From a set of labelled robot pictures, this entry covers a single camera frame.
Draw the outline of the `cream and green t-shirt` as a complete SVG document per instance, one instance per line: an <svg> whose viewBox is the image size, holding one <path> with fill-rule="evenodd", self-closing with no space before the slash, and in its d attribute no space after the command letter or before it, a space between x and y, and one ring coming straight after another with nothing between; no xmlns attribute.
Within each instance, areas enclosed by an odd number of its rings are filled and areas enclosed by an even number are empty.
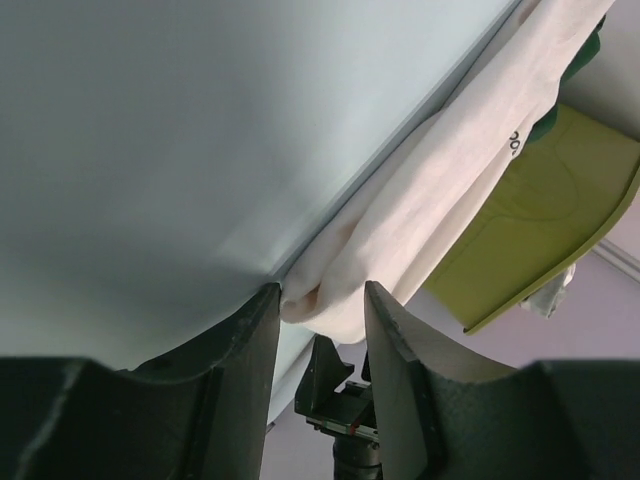
<svg viewBox="0 0 640 480"><path fill-rule="evenodd" d="M421 123L287 273L280 317L341 343L365 336L364 290L408 302L453 246L610 9L607 1L522 1L445 106Z"/></svg>

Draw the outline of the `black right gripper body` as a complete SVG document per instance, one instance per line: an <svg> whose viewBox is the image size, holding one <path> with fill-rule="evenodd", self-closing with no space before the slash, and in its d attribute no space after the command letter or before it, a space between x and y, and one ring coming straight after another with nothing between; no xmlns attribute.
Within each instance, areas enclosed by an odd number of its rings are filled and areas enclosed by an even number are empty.
<svg viewBox="0 0 640 480"><path fill-rule="evenodd" d="M360 383L349 377L355 366L341 360L332 340L316 336L311 357L294 397L294 411L333 438L335 479L383 477L369 362Z"/></svg>

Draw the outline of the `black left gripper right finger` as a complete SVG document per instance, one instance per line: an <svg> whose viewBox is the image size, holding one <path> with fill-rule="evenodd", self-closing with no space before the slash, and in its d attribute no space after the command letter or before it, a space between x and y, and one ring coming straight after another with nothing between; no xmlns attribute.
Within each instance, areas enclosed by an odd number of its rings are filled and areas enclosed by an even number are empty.
<svg viewBox="0 0 640 480"><path fill-rule="evenodd" d="M512 368L465 348L365 285L365 326L387 479L635 479L639 364Z"/></svg>

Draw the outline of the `green plastic bin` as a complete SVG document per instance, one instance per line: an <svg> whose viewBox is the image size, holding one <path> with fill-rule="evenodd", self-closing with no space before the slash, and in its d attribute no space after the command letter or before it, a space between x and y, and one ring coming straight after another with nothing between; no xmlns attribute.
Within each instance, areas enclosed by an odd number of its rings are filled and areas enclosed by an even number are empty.
<svg viewBox="0 0 640 480"><path fill-rule="evenodd" d="M424 286L473 334L592 249L638 189L638 141L561 105Z"/></svg>

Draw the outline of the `grey shirt in bin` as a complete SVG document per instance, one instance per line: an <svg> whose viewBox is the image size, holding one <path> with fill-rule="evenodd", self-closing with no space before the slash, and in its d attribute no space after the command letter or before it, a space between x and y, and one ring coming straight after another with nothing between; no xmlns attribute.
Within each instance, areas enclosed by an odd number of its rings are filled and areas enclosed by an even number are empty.
<svg viewBox="0 0 640 480"><path fill-rule="evenodd" d="M544 318L550 318L566 296L567 286L574 278L576 264L549 280L519 303L519 306Z"/></svg>

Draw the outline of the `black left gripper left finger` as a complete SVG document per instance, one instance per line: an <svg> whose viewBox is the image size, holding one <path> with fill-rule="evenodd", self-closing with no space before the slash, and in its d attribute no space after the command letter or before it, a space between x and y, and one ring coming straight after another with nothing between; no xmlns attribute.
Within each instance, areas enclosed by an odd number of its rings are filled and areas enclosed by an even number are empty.
<svg viewBox="0 0 640 480"><path fill-rule="evenodd" d="M87 358L1 361L5 479L256 479L280 287L132 371Z"/></svg>

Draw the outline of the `right aluminium frame post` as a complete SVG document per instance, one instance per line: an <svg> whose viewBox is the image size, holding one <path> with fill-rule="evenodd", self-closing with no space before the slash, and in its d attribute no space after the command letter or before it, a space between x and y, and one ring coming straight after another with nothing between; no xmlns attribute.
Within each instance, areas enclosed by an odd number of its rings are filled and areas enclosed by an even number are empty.
<svg viewBox="0 0 640 480"><path fill-rule="evenodd" d="M640 282L639 260L628 252L622 250L609 240L602 240L592 251L624 275L637 283Z"/></svg>

